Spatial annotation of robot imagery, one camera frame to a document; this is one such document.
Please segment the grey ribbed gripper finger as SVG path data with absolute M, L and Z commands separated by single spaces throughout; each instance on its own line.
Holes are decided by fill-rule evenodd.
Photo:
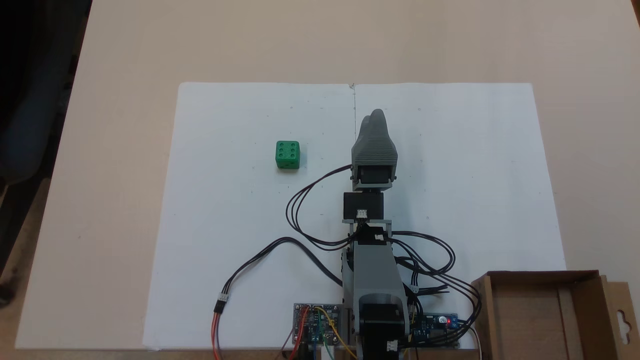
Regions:
M 369 139 L 376 144 L 392 144 L 386 114 L 382 109 L 375 109 L 369 116 Z

